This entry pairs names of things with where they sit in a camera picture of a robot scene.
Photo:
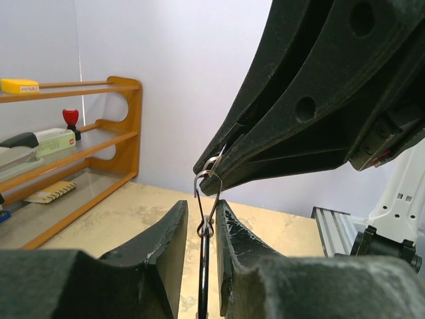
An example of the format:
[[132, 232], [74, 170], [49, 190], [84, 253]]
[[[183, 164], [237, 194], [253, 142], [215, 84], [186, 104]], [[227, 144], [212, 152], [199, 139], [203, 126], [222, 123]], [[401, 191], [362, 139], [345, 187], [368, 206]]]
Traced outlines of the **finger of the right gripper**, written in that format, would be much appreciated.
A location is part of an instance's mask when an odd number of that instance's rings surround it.
[[345, 142], [323, 120], [344, 101], [344, 1], [273, 1], [248, 73], [197, 160], [226, 149], [221, 175], [293, 175], [334, 169]]

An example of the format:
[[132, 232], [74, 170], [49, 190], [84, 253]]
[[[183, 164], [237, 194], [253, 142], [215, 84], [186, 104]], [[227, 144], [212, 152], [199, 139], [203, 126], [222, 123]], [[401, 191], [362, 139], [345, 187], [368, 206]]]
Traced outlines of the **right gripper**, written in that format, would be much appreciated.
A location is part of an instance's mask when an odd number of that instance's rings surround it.
[[424, 139], [423, 1], [273, 1], [248, 73], [201, 155], [201, 191], [350, 163]]

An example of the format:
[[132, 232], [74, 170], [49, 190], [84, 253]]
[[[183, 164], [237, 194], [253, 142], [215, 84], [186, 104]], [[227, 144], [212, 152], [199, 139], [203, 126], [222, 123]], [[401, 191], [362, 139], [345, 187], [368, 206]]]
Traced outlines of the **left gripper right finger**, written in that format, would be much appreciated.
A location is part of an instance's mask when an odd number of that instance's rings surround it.
[[394, 257], [285, 257], [216, 208], [224, 318], [423, 318], [424, 285]]

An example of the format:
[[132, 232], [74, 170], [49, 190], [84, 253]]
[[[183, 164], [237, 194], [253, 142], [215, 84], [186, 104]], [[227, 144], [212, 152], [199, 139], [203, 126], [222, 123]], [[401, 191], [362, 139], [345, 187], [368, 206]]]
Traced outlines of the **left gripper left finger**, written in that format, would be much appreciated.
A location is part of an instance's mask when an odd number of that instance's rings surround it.
[[81, 250], [1, 251], [2, 318], [176, 318], [188, 204], [99, 258]]

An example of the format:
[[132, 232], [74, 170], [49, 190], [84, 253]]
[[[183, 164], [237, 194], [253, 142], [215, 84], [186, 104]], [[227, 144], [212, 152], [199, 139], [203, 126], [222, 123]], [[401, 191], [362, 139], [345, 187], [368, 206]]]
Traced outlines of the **large silver keyring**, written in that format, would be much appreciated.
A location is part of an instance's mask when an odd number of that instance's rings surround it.
[[[221, 151], [217, 156], [213, 156], [206, 161], [203, 166], [203, 169], [196, 174], [193, 182], [193, 195], [197, 199], [199, 204], [199, 211], [201, 214], [201, 222], [197, 227], [197, 235], [201, 239], [200, 245], [200, 261], [199, 261], [199, 289], [198, 289], [198, 306], [196, 318], [208, 318], [208, 297], [209, 297], [209, 261], [210, 261], [210, 240], [214, 235], [213, 230], [213, 216], [216, 211], [216, 206], [220, 198], [220, 193], [222, 191], [222, 179], [215, 172], [216, 167], [222, 159], [222, 155], [226, 149], [226, 144], [223, 145]], [[209, 215], [205, 215], [203, 212], [203, 206], [201, 203], [201, 196], [199, 193], [199, 183], [200, 178], [206, 177], [216, 177], [219, 181], [218, 191], [212, 209]]]

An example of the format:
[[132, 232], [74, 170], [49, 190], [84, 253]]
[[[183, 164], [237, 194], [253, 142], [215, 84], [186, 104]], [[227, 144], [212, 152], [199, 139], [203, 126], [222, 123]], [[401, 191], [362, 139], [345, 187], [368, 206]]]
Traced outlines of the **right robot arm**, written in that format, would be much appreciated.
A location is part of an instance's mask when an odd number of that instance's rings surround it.
[[273, 1], [236, 98], [193, 171], [201, 190], [398, 165], [354, 255], [419, 269], [424, 205], [424, 2]]

